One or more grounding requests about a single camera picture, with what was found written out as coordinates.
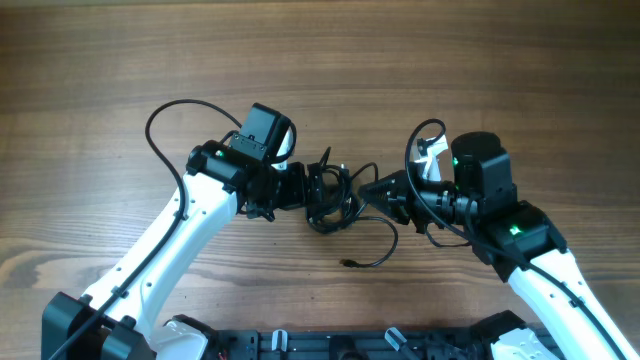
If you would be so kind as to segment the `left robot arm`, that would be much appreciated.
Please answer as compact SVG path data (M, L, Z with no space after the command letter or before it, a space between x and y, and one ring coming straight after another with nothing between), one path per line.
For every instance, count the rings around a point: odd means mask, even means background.
M118 263L78 297L54 296L42 316L44 359L215 358L214 330L179 316L157 317L204 246L239 213L274 221L305 206L304 167L289 164L293 122L259 103L222 140L195 147L177 190Z

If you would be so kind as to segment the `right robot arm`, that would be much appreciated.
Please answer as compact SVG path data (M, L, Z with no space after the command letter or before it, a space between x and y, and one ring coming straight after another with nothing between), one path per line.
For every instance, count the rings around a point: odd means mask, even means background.
M519 199L499 137L471 132L451 143L453 181L437 173L440 138L417 141L418 160L360 188L393 221L426 234L462 228L475 256L530 307L567 359L635 359L638 354L599 303L549 217Z

